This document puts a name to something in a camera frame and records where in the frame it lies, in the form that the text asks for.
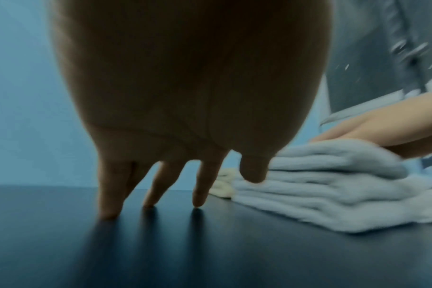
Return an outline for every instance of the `stack of folded cloth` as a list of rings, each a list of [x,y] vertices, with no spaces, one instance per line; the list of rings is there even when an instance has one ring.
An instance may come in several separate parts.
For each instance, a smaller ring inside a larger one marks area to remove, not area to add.
[[[432,179],[409,176],[397,155],[365,141],[287,148],[262,184],[233,186],[237,203],[338,232],[432,223]]]
[[[213,183],[209,193],[220,198],[231,199],[235,195],[232,181],[238,176],[239,173],[235,168],[223,168],[219,170],[216,181]]]

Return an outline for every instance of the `hand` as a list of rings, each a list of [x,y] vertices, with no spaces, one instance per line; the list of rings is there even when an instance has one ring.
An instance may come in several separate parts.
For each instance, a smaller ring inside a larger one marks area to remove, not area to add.
[[[343,138],[370,141],[403,158],[432,153],[432,93],[346,120],[311,142]]]
[[[264,180],[296,134],[324,70],[323,0],[58,0],[54,43],[99,157],[99,209],[114,218],[160,162],[145,206],[200,160],[201,206],[230,150]]]

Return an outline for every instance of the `dark table surface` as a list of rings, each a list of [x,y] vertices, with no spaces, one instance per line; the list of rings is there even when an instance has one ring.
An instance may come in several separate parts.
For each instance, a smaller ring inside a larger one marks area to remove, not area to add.
[[[0,288],[432,288],[432,225],[357,236],[168,192],[96,221],[95,190],[0,186]]]

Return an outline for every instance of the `black tabletop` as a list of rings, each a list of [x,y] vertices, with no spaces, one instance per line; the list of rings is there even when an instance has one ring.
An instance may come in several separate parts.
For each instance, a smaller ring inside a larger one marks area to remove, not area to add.
[[[432,225],[351,236],[170,191],[97,222],[95,190],[0,186],[0,288],[432,288]]]

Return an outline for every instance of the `human palm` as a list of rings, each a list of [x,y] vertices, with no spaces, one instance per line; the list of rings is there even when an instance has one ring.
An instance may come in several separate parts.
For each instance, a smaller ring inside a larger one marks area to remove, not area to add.
[[[310,109],[329,45],[322,0],[54,4],[61,71],[98,151],[104,219],[157,162],[146,206],[193,159],[201,206],[230,150],[241,175],[262,182]]]

